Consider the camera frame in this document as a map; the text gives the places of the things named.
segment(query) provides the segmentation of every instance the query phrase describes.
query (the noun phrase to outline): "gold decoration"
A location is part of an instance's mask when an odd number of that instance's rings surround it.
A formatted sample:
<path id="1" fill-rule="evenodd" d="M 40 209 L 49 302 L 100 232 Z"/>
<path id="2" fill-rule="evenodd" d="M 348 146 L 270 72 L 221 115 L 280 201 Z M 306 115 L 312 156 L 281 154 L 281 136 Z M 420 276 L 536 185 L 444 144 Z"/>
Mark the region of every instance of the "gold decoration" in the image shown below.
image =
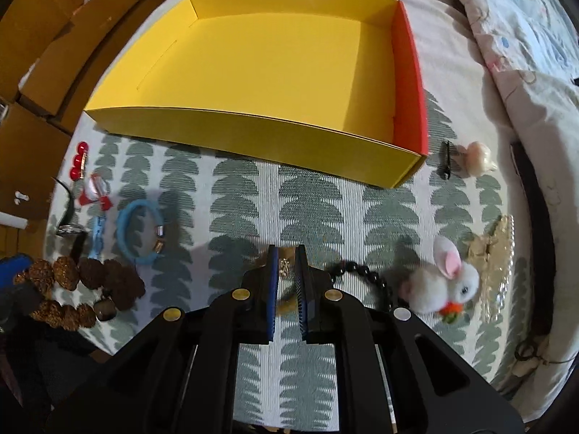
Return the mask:
<path id="1" fill-rule="evenodd" d="M 290 277 L 291 272 L 291 263 L 289 259 L 280 259 L 280 277 L 283 279 L 287 279 Z"/>
<path id="2" fill-rule="evenodd" d="M 512 215 L 503 215 L 492 236 L 477 236 L 468 248 L 467 261 L 481 276 L 481 315 L 484 323 L 499 317 L 513 274 L 515 224 Z"/>

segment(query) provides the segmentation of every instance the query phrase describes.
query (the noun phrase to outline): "cardboard box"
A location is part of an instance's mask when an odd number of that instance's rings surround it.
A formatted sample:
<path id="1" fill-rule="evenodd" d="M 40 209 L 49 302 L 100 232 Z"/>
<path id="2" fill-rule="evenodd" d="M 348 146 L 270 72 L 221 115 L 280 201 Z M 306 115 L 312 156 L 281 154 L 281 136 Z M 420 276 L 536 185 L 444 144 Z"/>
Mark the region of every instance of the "cardboard box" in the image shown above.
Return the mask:
<path id="1" fill-rule="evenodd" d="M 102 74 L 146 18 L 164 0 L 139 0 L 102 39 L 68 91 L 59 112 L 49 122 L 72 133 Z"/>
<path id="2" fill-rule="evenodd" d="M 428 153 L 398 0 L 184 0 L 86 111 L 113 133 L 269 159 L 382 187 Z"/>
<path id="3" fill-rule="evenodd" d="M 140 0 L 89 0 L 48 45 L 20 88 L 20 103 L 56 115 L 80 71 L 104 37 Z"/>
<path id="4" fill-rule="evenodd" d="M 18 252 L 18 229 L 0 226 L 0 259 L 9 258 Z"/>
<path id="5" fill-rule="evenodd" d="M 13 0 L 0 20 L 0 98 L 15 101 L 18 83 L 83 0 Z"/>
<path id="6" fill-rule="evenodd" d="M 0 123 L 0 210 L 27 218 L 48 216 L 53 176 L 59 172 L 70 137 L 18 104 Z M 14 202 L 15 192 L 29 201 Z"/>

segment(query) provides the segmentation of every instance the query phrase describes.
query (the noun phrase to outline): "red bead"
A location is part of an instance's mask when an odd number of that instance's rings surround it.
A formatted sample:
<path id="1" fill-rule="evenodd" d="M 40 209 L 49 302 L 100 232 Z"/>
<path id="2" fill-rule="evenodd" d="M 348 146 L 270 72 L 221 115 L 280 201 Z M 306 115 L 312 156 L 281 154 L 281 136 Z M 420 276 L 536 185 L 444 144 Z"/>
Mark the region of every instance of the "red bead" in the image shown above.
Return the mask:
<path id="1" fill-rule="evenodd" d="M 76 168 L 76 166 L 73 166 L 71 168 L 71 172 L 69 175 L 71 177 L 71 180 L 78 181 L 80 179 L 80 168 Z"/>
<path id="2" fill-rule="evenodd" d="M 78 145 L 76 146 L 76 151 L 82 155 L 83 152 L 88 152 L 89 151 L 89 144 L 86 143 L 85 141 L 80 141 L 78 143 Z"/>
<path id="3" fill-rule="evenodd" d="M 82 165 L 82 153 L 79 153 L 78 155 L 76 155 L 73 159 L 72 159 L 72 165 L 75 168 L 80 168 L 80 166 Z"/>

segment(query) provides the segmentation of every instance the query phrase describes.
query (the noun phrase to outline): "blue bracelet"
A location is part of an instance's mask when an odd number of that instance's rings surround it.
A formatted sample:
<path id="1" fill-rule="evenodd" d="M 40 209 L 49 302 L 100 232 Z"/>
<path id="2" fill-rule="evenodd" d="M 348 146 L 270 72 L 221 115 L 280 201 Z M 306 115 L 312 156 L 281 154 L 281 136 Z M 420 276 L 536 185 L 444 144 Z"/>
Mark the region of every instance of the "blue bracelet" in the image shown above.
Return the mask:
<path id="1" fill-rule="evenodd" d="M 156 223 L 155 234 L 157 235 L 157 241 L 155 246 L 148 255 L 146 256 L 133 256 L 128 249 L 127 241 L 126 241 L 126 231 L 128 227 L 128 222 L 131 219 L 131 215 L 134 210 L 138 207 L 146 207 L 151 211 L 153 214 L 153 218 Z M 128 259 L 131 263 L 134 264 L 144 264 L 144 265 L 151 265 L 157 259 L 157 256 L 163 249 L 164 241 L 164 227 L 163 227 L 163 216 L 159 212 L 156 203 L 151 201 L 147 201 L 144 199 L 138 199 L 136 201 L 132 201 L 132 203 L 128 204 L 123 210 L 119 212 L 119 217 L 117 218 L 117 242 L 119 244 L 119 248 L 121 252 Z"/>

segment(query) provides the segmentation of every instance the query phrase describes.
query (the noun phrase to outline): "patterned tablecloth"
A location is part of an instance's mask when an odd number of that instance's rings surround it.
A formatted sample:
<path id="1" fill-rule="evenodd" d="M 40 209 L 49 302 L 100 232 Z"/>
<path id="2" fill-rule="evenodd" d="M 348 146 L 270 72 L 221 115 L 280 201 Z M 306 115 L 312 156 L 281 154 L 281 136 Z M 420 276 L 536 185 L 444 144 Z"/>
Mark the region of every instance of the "patterned tablecloth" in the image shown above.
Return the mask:
<path id="1" fill-rule="evenodd" d="M 140 33 L 177 1 L 164 3 Z M 68 180 L 75 146 L 87 141 L 88 171 L 98 172 L 108 182 L 114 203 L 106 214 L 101 257 L 122 259 L 115 222 L 119 210 L 132 200 L 158 201 L 167 224 L 163 256 L 151 267 L 138 268 L 146 295 L 114 320 L 82 330 L 90 341 L 115 353 L 166 307 L 195 310 L 206 306 L 235 288 L 244 270 L 270 243 L 304 243 L 313 265 L 352 259 L 394 282 L 421 260 L 432 260 L 437 234 L 456 242 L 464 253 L 473 234 L 488 230 L 500 214 L 511 213 L 516 229 L 515 278 L 499 320 L 483 323 L 479 304 L 467 307 L 452 325 L 437 315 L 422 315 L 489 382 L 498 386 L 503 381 L 513 361 L 514 345 L 528 326 L 531 304 L 528 212 L 508 149 L 514 136 L 462 13 L 450 0 L 404 2 L 427 90 L 431 154 L 423 168 L 398 189 L 381 190 L 224 152 L 110 135 L 82 115 L 60 178 Z M 453 144 L 454 174 L 449 181 L 440 179 L 436 171 L 446 140 Z M 483 141 L 496 153 L 498 172 L 478 179 L 465 177 L 460 146 L 474 140 Z M 343 154 L 353 157 L 364 152 Z M 65 195 L 59 188 L 47 228 L 47 259 L 70 250 L 69 241 L 54 235 L 64 209 Z M 100 214 L 97 205 L 83 207 L 74 222 L 90 229 Z M 152 229 L 152 219 L 145 212 L 133 216 L 127 238 L 134 251 L 150 249 Z M 338 287 L 367 306 L 376 305 L 374 290 L 358 277 L 347 275 Z M 98 292 L 82 284 L 74 292 L 58 288 L 55 294 L 61 302 L 75 305 L 92 303 L 98 297 Z M 332 347 L 301 342 L 296 315 L 278 317 L 272 344 L 241 347 L 235 419 L 302 430 L 337 430 L 334 363 Z"/>

